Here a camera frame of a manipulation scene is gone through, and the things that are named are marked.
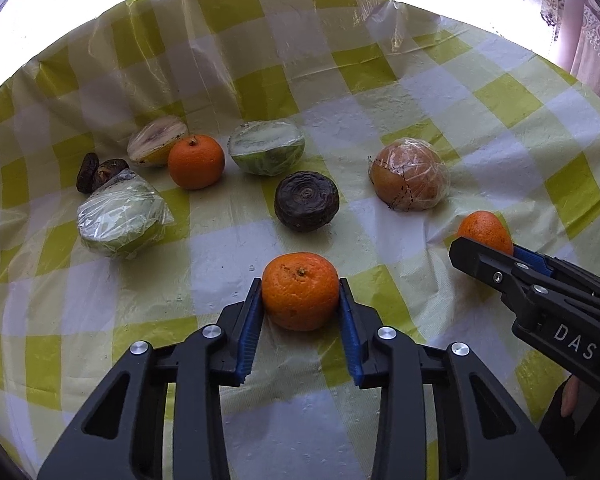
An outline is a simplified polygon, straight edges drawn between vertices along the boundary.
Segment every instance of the bolt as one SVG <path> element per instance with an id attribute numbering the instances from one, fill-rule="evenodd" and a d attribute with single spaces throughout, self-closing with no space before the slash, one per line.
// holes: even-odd
<path id="1" fill-rule="evenodd" d="M 469 353 L 469 347 L 464 343 L 453 343 L 451 345 L 451 351 L 456 355 L 463 356 Z"/>
<path id="2" fill-rule="evenodd" d="M 222 333 L 222 329 L 218 325 L 208 325 L 202 329 L 202 335 L 209 339 L 218 337 Z"/>
<path id="3" fill-rule="evenodd" d="M 144 354 L 148 349 L 149 343 L 147 341 L 136 341 L 129 347 L 130 352 L 136 355 Z"/>
<path id="4" fill-rule="evenodd" d="M 378 337 L 380 339 L 393 339 L 398 335 L 398 333 L 395 331 L 395 328 L 392 328 L 390 326 L 381 326 L 378 329 Z"/>

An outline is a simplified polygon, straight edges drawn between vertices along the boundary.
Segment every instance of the white lettering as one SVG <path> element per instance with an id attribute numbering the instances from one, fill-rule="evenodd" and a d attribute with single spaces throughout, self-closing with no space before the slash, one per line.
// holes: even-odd
<path id="1" fill-rule="evenodd" d="M 596 345 L 595 343 L 590 343 L 589 346 L 587 346 L 587 351 L 584 352 L 584 354 L 582 354 L 582 357 L 584 357 L 585 359 L 591 359 L 593 357 L 593 351 L 598 348 L 598 345 Z"/>
<path id="2" fill-rule="evenodd" d="M 558 327 L 558 332 L 556 332 L 554 335 L 554 339 L 557 339 L 558 341 L 564 341 L 564 338 L 567 337 L 568 333 L 569 329 L 561 323 Z"/>
<path id="3" fill-rule="evenodd" d="M 571 341 L 569 343 L 569 345 L 567 346 L 567 348 L 571 348 L 571 347 L 575 348 L 575 351 L 578 351 L 578 348 L 580 347 L 580 336 L 578 336 L 576 339 L 574 339 L 573 341 Z"/>

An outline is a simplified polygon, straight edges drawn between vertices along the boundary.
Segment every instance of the orange fruit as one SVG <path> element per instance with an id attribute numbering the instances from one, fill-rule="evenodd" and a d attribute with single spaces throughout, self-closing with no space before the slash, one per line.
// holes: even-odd
<path id="1" fill-rule="evenodd" d="M 324 325 L 340 299 L 338 271 L 313 253 L 291 253 L 269 262 L 262 273 L 262 301 L 271 320 L 306 332 Z"/>
<path id="2" fill-rule="evenodd" d="M 216 183 L 224 171 L 224 151 L 206 135 L 194 135 L 173 145 L 167 159 L 169 174 L 184 189 L 202 189 Z"/>
<path id="3" fill-rule="evenodd" d="M 489 211 L 476 211 L 462 220 L 458 236 L 471 238 L 492 249 L 513 255 L 513 242 L 504 225 Z"/>

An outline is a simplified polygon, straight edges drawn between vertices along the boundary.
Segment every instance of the yellow and white tablecloth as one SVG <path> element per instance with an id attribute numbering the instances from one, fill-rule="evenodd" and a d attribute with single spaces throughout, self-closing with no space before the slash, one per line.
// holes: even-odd
<path id="1" fill-rule="evenodd" d="M 164 114 L 223 145 L 244 121 L 293 120 L 307 139 L 296 169 L 336 182 L 339 213 L 295 234 L 273 212 L 278 177 L 228 159 L 217 185 L 185 192 L 141 170 L 176 223 L 135 260 L 89 253 L 75 224 L 82 157 L 126 156 L 129 135 Z M 403 136 L 450 168 L 433 210 L 391 211 L 368 180 L 369 158 Z M 0 88 L 0 442 L 35 475 L 130 343 L 181 341 L 291 251 L 326 256 L 417 342 L 468 343 L 537 421 L 564 371 L 516 340 L 512 313 L 446 253 L 477 209 L 600 275 L 600 99 L 515 44 L 392 0 L 122 2 Z M 378 409 L 377 391 L 351 383 L 335 323 L 266 322 L 246 384 L 222 391 L 232 474 L 364 479 Z"/>

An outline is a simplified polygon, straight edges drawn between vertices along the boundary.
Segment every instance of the green vegetable wrapped in plastic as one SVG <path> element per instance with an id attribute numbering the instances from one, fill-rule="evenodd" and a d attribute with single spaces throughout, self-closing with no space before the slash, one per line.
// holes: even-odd
<path id="1" fill-rule="evenodd" d="M 164 199 L 131 170 L 117 174 L 78 208 L 82 243 L 105 256 L 133 258 L 161 240 L 172 222 Z"/>
<path id="2" fill-rule="evenodd" d="M 304 152 L 304 136 L 288 121 L 253 121 L 229 138 L 229 155 L 246 173 L 274 176 L 291 168 Z"/>

